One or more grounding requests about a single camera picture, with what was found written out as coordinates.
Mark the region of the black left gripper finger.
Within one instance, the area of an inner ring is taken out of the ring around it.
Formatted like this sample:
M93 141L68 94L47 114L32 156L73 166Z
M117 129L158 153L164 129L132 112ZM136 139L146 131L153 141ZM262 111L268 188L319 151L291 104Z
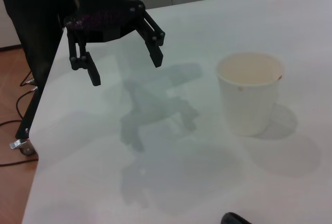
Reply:
M68 35L69 61L74 71L82 68L88 71L90 80L94 86L101 85L100 74L91 57L86 50L86 39L83 35Z
M143 38L154 66L160 67L163 61L163 53L160 47L164 44L165 32L146 10L137 18L135 29Z

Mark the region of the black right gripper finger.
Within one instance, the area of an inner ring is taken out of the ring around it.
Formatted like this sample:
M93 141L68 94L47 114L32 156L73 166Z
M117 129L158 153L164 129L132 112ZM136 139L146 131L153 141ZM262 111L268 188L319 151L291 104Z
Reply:
M228 212L223 215L220 224L252 224L240 215Z

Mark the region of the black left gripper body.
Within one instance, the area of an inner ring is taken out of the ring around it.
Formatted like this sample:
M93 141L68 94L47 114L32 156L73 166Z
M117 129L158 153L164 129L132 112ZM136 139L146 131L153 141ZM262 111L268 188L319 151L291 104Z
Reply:
M120 39L125 29L143 16L145 5L139 0L75 0L76 11L65 17L68 34L107 33L102 42Z

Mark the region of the white paper cup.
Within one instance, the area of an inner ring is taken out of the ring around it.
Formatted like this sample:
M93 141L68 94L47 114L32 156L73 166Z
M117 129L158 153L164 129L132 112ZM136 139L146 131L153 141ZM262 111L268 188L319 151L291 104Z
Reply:
M234 134L254 136L265 130L283 74L283 64L266 53L235 53L218 62L223 114Z

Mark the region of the grey caster wheel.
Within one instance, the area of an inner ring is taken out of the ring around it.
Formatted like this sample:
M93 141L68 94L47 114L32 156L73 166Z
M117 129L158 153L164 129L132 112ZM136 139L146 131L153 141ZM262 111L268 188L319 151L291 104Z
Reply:
M12 150L19 150L25 156L32 156L36 151L29 139L18 139L9 144Z

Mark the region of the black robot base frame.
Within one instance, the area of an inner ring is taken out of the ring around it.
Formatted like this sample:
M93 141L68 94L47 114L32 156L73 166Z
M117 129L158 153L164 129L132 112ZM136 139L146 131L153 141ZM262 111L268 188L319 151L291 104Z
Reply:
M3 0L18 34L26 61L37 85L31 103L16 133L27 138L63 35L64 18L76 9L74 0Z

